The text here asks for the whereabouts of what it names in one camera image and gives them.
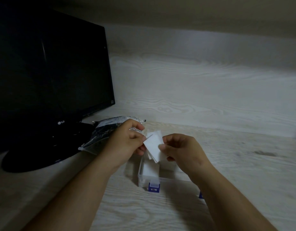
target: hand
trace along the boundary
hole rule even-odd
[[[139,132],[130,130],[132,127],[136,127],[139,130],[145,128],[133,119],[126,120],[111,134],[100,153],[100,157],[106,161],[106,165],[112,167],[113,172],[126,163],[133,153],[143,155],[146,150],[143,145],[146,137]]]
[[[183,134],[171,134],[163,137],[165,144],[159,146],[168,161],[176,161],[179,168],[193,181],[203,166],[212,166],[200,144],[195,138]]]

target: monitor base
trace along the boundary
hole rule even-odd
[[[58,163],[79,152],[87,142],[94,126],[86,123],[70,123],[35,136],[13,146],[5,155],[1,167],[7,172],[27,172]]]

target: plastic bag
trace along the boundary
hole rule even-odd
[[[88,151],[92,154],[96,154],[100,151],[102,143],[104,143],[104,140],[110,136],[111,132],[114,131],[117,127],[119,127],[128,119],[136,120],[142,124],[146,122],[146,120],[141,120],[137,117],[130,116],[120,116],[115,118],[104,119],[95,124],[96,128],[92,132],[90,140],[87,143],[84,143],[78,149],[81,151]],[[131,129],[140,133],[142,132],[141,130],[135,127],[132,127]]]

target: white cards stack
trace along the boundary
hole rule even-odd
[[[160,144],[164,144],[161,131],[147,133],[146,137],[147,139],[144,141],[144,145],[147,148],[149,159],[153,159],[155,163],[166,159],[167,156],[158,147]]]

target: wooden desk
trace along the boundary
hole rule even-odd
[[[296,230],[296,140],[147,122],[150,131],[194,136],[208,158],[279,229]],[[12,174],[0,168],[0,230],[20,230],[94,158],[78,153],[40,170]],[[91,230],[213,230],[204,201],[137,186],[140,157],[109,180]]]

